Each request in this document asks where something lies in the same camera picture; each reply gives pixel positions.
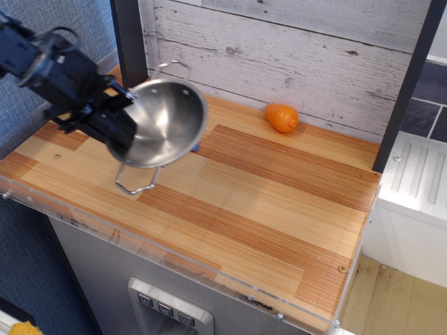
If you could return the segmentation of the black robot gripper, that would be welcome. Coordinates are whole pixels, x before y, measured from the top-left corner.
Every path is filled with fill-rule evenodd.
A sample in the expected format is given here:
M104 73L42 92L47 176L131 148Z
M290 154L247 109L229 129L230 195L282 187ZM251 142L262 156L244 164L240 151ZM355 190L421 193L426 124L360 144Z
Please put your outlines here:
M18 83L51 104L45 118L65 133L80 130L102 143L129 148L137 130L124 110L135 96L114 75L101 75L98 66L73 42L53 29L35 38L41 52Z

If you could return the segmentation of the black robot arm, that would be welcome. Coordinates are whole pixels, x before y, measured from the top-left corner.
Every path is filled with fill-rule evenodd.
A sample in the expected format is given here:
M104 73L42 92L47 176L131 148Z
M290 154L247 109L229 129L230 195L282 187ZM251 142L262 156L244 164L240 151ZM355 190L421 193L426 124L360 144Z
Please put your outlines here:
M1 74L11 74L50 104L44 117L65 133L80 130L102 142L128 149L137 125L125 107L133 96L113 75L102 75L67 27L38 35L19 20L1 22Z

